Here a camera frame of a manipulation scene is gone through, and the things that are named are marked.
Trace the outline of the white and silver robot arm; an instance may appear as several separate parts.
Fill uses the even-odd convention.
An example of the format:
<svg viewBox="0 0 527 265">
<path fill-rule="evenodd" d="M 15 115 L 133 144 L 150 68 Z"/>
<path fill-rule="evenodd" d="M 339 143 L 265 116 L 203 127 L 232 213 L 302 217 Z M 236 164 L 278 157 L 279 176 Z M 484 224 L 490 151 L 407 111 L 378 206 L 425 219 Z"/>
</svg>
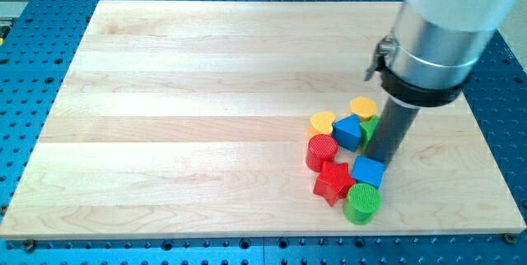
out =
<svg viewBox="0 0 527 265">
<path fill-rule="evenodd" d="M 515 1 L 404 0 L 365 79 L 379 72 L 383 89 L 409 106 L 449 104 Z"/>
</svg>

